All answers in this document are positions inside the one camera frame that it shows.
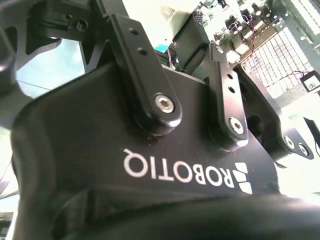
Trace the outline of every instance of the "black cable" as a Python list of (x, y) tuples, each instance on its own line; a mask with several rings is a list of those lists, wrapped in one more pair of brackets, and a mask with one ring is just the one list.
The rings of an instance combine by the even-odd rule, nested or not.
[(315, 146), (315, 151), (316, 151), (316, 153), (317, 153), (318, 156), (320, 157), (320, 153), (318, 152), (318, 148), (317, 148), (318, 144), (317, 144), (316, 141), (314, 141), (314, 146)]

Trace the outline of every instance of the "black metal bracket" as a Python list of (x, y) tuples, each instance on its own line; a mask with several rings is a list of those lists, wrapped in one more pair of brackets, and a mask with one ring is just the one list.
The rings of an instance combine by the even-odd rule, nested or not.
[(227, 151), (235, 151), (248, 144), (238, 76), (226, 65), (227, 56), (215, 43), (207, 47), (204, 56), (192, 75), (209, 82), (210, 132)]
[(123, 12), (124, 6), (113, 6), (112, 1), (95, 2), (99, 16), (96, 44), (88, 59), (86, 44), (81, 45), (87, 62), (86, 71), (99, 66), (101, 59), (113, 53), (123, 76), (137, 123), (154, 136), (174, 130), (182, 120), (182, 108), (141, 23)]
[(37, 2), (0, 2), (0, 95), (7, 94), (16, 84), (16, 70), (61, 43), (61, 39), (43, 37), (34, 31), (29, 14)]
[(90, 0), (47, 0), (30, 11), (32, 28), (46, 38), (85, 42), (91, 37), (92, 8)]
[(174, 47), (181, 69), (192, 74), (201, 63), (210, 44), (204, 27), (191, 15), (174, 38)]
[(315, 143), (320, 147), (320, 129), (318, 128), (317, 124), (315, 121), (308, 118), (304, 118), (304, 121), (307, 124)]
[(240, 82), (252, 99), (244, 104), (246, 117), (258, 116), (263, 123), (262, 146), (279, 164), (286, 167), (282, 160), (288, 153), (298, 154), (312, 160), (314, 154), (298, 131), (291, 126), (290, 120), (282, 113), (277, 102), (271, 97), (258, 77), (243, 64), (234, 68)]

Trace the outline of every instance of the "logo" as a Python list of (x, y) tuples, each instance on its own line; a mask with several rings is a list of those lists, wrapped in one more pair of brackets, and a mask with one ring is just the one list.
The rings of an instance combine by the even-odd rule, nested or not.
[[(244, 162), (235, 163), (237, 170), (217, 168), (214, 166), (202, 166), (201, 164), (189, 165), (184, 161), (176, 161), (173, 166), (167, 163), (167, 159), (162, 158), (162, 164), (156, 164), (156, 158), (154, 156), (149, 157), (149, 161), (139, 153), (132, 152), (129, 149), (124, 149), (123, 152), (127, 154), (123, 161), (123, 167), (127, 174), (134, 178), (143, 178), (145, 176), (151, 177), (153, 180), (174, 182), (179, 181), (181, 183), (196, 182), (200, 185), (212, 185), (219, 187), (224, 185), (228, 188), (234, 189), (234, 181), (232, 173), (239, 183), (239, 187), (242, 192), (252, 194), (251, 184), (247, 181), (248, 168)], [(136, 159), (139, 164), (130, 164), (130, 162)]]
[(246, 176), (246, 174), (248, 174), (247, 164), (245, 164), (244, 162), (237, 162), (235, 163), (235, 167), (238, 171), (233, 170), (232, 173), (236, 181), (239, 183), (241, 191), (247, 194), (252, 194), (251, 184), (247, 181)]

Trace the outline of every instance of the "electronic component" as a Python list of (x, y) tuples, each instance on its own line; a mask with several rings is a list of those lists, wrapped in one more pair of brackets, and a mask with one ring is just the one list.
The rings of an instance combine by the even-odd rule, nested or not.
[(314, 70), (301, 77), (300, 81), (308, 92), (320, 88), (320, 75)]
[(199, 11), (209, 40), (222, 46), (230, 63), (241, 61), (253, 48), (254, 38), (271, 24), (264, 0), (204, 1)]

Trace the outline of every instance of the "mounting hole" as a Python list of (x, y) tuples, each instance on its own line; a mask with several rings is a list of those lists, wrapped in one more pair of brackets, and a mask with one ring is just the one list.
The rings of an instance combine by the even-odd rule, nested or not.
[(146, 50), (144, 50), (142, 47), (138, 48), (138, 52), (143, 56), (147, 56), (148, 55), (148, 52)]
[(230, 91), (230, 92), (232, 92), (233, 94), (235, 94), (235, 93), (236, 93), (236, 91), (234, 90), (234, 88), (233, 88), (233, 87), (231, 87), (231, 86), (230, 86), (230, 87), (228, 87), (228, 89), (229, 89), (229, 91)]
[(129, 28), (129, 31), (133, 34), (133, 35), (138, 35), (139, 32), (137, 30), (135, 30), (134, 28)]
[(209, 86), (210, 85), (210, 78), (207, 76), (205, 79), (203, 79), (205, 85)]
[(246, 119), (248, 129), (257, 138), (260, 137), (265, 130), (265, 124), (257, 115), (252, 115)]
[(220, 46), (216, 46), (215, 48), (219, 51), (219, 53), (224, 53), (224, 50)]
[(75, 29), (78, 32), (84, 32), (88, 28), (88, 23), (85, 20), (78, 20), (75, 22)]

